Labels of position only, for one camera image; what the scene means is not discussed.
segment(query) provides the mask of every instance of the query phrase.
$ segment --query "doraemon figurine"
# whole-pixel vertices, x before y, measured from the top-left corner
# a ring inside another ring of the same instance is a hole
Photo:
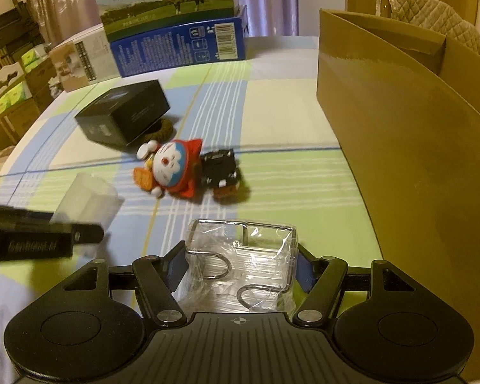
[[[164,191],[191,198],[196,192],[195,167],[200,164],[203,140],[173,140],[160,145],[144,143],[137,152],[145,167],[133,170],[133,180],[141,189],[160,197]]]

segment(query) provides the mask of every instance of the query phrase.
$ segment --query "cardboard panel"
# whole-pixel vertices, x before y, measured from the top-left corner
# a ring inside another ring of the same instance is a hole
[[[480,56],[473,56],[457,40],[446,40],[446,56],[439,76],[480,113]]]
[[[332,12],[320,21],[318,101],[382,255],[470,322],[476,343],[463,377],[479,379],[480,114],[397,47]],[[462,67],[444,60],[442,73]]]
[[[52,49],[50,59],[66,92],[89,86],[85,68],[73,42]]]

